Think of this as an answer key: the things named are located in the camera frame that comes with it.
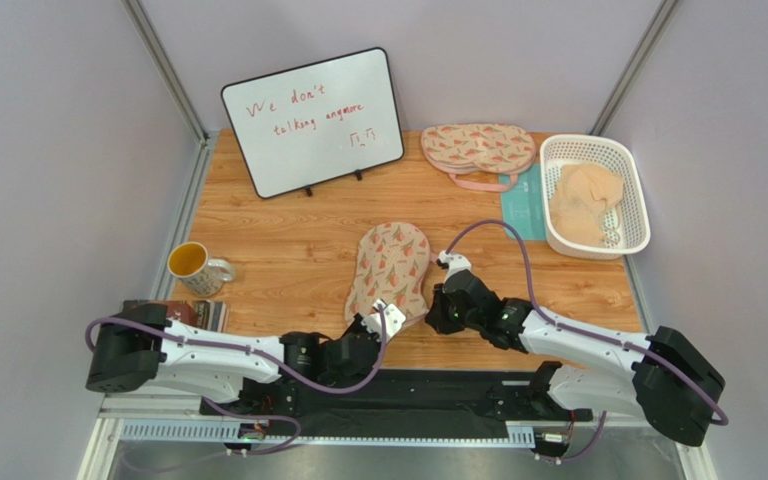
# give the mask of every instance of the printed pattern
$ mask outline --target printed pattern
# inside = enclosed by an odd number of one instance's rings
[[[449,173],[520,173],[535,160],[532,136],[514,125],[441,125],[425,129],[421,142],[428,161]]]
[[[346,301],[345,319],[372,313],[380,298],[392,303],[412,325],[428,313],[422,296],[422,279],[431,259],[426,236],[410,223],[391,222],[369,230],[357,248],[357,272]]]
[[[209,265],[204,266],[200,272],[192,276],[180,278],[180,282],[198,297],[211,297],[224,285],[221,281],[221,272],[218,268]]]

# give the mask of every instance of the gray floor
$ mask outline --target gray floor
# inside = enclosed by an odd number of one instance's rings
[[[577,429],[572,451],[582,448],[590,434],[587,429]],[[135,466],[161,468],[219,452],[221,447],[127,442],[119,446],[119,455],[122,451]],[[676,452],[673,442],[653,430],[610,428],[587,457],[560,467],[536,462],[529,451],[511,449],[300,446],[263,457],[220,457],[159,476],[117,465],[110,478],[677,480],[685,477]]]

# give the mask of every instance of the teal paper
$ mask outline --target teal paper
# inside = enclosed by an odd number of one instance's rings
[[[499,183],[508,185],[508,175],[500,175]],[[502,219],[512,225],[523,240],[546,240],[544,206],[541,203],[541,167],[534,165],[520,174],[517,186],[500,194]],[[509,237],[514,236],[508,230]]]

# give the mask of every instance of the white cable clip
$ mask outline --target white cable clip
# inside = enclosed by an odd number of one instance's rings
[[[402,330],[407,320],[405,314],[393,304],[386,304],[380,298],[373,303],[374,311],[363,317],[363,326],[369,333],[381,335],[381,311],[384,312],[384,321],[387,322],[387,343]]]
[[[443,280],[444,282],[460,271],[470,271],[473,268],[473,265],[467,260],[467,257],[455,252],[446,253],[446,250],[442,250],[440,254],[437,255],[437,261],[447,265],[446,279]]]

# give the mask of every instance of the whiteboard easel stand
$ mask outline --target whiteboard easel stand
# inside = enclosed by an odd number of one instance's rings
[[[363,172],[361,170],[359,170],[359,169],[354,171],[354,176],[357,177],[357,181],[358,182],[363,180]],[[304,186],[304,191],[307,193],[308,197],[312,197],[313,196],[313,185],[305,185]]]

